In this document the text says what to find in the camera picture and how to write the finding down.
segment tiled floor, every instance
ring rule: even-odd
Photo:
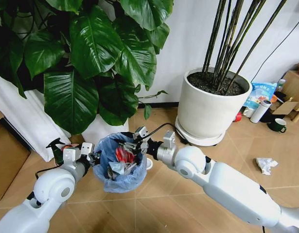
[[[129,121],[130,131],[141,125],[151,131],[162,123],[174,123],[176,111],[176,108],[153,109],[145,121],[143,110],[139,110]],[[287,121],[288,130],[282,134],[244,117],[232,123],[216,147],[201,149],[207,156],[228,163],[260,183],[279,204],[296,207],[299,206],[299,122]],[[153,138],[161,140],[167,129],[171,128],[166,126]],[[272,157],[279,165],[272,168],[271,176],[265,176],[253,161],[256,157]],[[51,166],[53,162],[45,163],[35,153],[28,158],[0,201],[0,218],[31,192],[35,171]],[[90,170],[78,183],[68,204],[52,218],[49,232],[259,233],[262,229],[242,222],[207,197],[198,185],[154,161],[141,186],[126,194],[105,193]]]

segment blue plastic bag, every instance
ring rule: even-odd
[[[147,158],[146,155],[139,153],[140,164],[128,175],[119,175],[114,181],[108,179],[107,168],[109,162],[117,162],[116,148],[118,143],[114,139],[121,139],[133,142],[133,139],[122,133],[112,133],[100,140],[94,152],[101,151],[100,165],[94,166],[94,175],[104,183],[104,191],[110,193],[126,193],[136,189],[145,179]]]
[[[252,83],[252,91],[243,106],[257,109],[263,100],[271,100],[276,87],[276,83]]]

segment soil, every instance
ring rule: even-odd
[[[212,94],[224,96],[225,91],[230,84],[230,79],[226,78],[218,91],[211,86],[210,82],[212,79],[213,73],[205,74],[202,72],[196,72],[187,77],[188,82],[194,87]],[[243,93],[245,93],[244,89],[238,83],[233,82],[226,96],[238,96]]]

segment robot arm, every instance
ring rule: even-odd
[[[63,151],[63,165],[46,171],[36,181],[33,192],[0,220],[0,233],[46,233],[50,219],[74,192],[76,183],[93,162],[94,145],[83,143]]]
[[[193,180],[241,220],[268,227],[275,233],[299,232],[299,208],[279,206],[261,185],[229,165],[205,156],[198,147],[186,146],[177,151],[174,132],[167,132],[163,142],[149,140],[148,145],[148,154]]]
[[[119,142],[133,153],[148,153],[200,185],[204,192],[243,221],[270,228],[275,233],[299,232],[299,208],[276,204],[258,183],[205,156],[194,146],[177,150],[175,133],[167,131],[163,142],[153,141],[145,127],[133,134],[135,143]],[[42,174],[31,195],[0,221],[0,233],[45,233],[57,209],[72,195],[75,184],[99,158],[93,144],[83,143],[81,152],[67,148],[63,165]]]

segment trash can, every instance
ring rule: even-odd
[[[93,166],[93,171],[94,175],[104,183],[105,192],[126,193],[136,189],[145,179],[147,158],[145,154],[137,154],[137,165],[130,174],[118,175],[114,180],[110,179],[107,173],[109,162],[118,161],[115,153],[118,143],[115,139],[133,142],[133,138],[122,133],[113,133],[100,140],[94,150],[94,153],[100,153],[100,164]]]

